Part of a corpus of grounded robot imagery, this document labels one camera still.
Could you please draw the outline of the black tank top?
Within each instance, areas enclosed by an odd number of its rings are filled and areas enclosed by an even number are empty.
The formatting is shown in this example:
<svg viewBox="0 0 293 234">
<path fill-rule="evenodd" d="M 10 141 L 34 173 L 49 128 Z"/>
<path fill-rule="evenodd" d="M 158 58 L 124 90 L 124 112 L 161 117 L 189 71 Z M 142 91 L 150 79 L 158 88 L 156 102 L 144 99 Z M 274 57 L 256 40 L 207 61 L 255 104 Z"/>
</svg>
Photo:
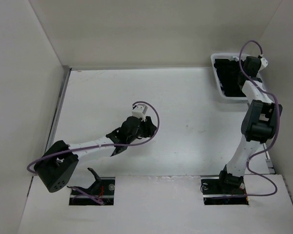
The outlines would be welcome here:
<svg viewBox="0 0 293 234">
<path fill-rule="evenodd" d="M 246 97 L 238 85 L 240 67 L 237 61 L 217 58 L 214 68 L 221 84 L 221 90 L 226 97 Z"/>
</svg>

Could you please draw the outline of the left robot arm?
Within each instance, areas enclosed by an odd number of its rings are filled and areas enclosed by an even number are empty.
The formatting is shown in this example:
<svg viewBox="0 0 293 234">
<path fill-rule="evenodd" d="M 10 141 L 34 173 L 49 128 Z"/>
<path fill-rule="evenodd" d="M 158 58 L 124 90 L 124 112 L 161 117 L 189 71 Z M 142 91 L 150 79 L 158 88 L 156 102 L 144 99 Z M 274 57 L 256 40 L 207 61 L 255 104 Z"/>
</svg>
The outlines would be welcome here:
<svg viewBox="0 0 293 234">
<path fill-rule="evenodd" d="M 63 140 L 55 142 L 35 163 L 34 171 L 47 190 L 54 193 L 68 184 L 82 157 L 116 156 L 137 139 L 153 138 L 157 130 L 150 116 L 145 119 L 130 116 L 119 128 L 98 140 L 80 144 L 68 144 Z"/>
</svg>

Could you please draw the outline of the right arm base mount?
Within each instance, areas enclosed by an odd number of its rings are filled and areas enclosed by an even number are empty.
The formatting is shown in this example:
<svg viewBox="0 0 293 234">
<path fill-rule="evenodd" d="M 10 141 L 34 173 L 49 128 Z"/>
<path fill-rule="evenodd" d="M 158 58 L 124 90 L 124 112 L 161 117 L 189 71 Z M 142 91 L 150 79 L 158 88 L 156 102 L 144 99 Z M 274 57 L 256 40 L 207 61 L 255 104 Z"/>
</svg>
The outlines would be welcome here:
<svg viewBox="0 0 293 234">
<path fill-rule="evenodd" d="M 205 205 L 249 205 L 245 184 L 220 184 L 218 177 L 202 177 L 200 190 Z"/>
</svg>

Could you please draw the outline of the white plastic basket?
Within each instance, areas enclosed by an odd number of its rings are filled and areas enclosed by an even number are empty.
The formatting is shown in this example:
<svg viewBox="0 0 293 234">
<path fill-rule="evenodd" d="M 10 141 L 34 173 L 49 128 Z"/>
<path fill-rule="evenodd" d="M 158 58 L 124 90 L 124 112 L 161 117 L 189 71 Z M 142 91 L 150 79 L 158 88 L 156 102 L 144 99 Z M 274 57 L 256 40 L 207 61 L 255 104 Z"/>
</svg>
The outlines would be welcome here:
<svg viewBox="0 0 293 234">
<path fill-rule="evenodd" d="M 238 85 L 239 53 L 215 53 L 210 59 L 220 96 L 228 101 L 248 103 L 247 97 Z"/>
</svg>

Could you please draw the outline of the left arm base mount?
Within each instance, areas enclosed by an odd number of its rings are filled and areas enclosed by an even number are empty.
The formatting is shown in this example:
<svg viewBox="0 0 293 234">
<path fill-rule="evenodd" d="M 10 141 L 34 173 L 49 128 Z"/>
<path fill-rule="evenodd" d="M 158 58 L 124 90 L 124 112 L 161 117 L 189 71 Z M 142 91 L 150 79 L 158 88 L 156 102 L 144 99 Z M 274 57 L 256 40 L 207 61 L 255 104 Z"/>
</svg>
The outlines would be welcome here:
<svg viewBox="0 0 293 234">
<path fill-rule="evenodd" d="M 100 177 L 92 168 L 88 168 L 94 182 L 87 188 L 68 186 L 71 189 L 70 206 L 113 206 L 115 195 L 115 177 Z"/>
</svg>

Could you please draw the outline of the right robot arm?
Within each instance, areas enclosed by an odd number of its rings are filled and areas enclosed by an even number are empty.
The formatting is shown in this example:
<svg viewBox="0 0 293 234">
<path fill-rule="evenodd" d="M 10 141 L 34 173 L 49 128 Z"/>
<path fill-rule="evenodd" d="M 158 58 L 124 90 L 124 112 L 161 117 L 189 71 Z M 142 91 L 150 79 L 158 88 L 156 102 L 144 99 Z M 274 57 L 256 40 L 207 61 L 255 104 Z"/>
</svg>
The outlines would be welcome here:
<svg viewBox="0 0 293 234">
<path fill-rule="evenodd" d="M 241 125 L 241 141 L 216 182 L 218 190 L 224 194 L 240 188 L 250 160 L 260 154 L 257 152 L 260 145 L 274 138 L 279 131 L 282 106 L 273 94 L 264 89 L 257 77 L 267 65 L 262 56 L 247 56 L 244 61 L 239 61 L 238 85 L 248 100 L 249 108 Z"/>
</svg>

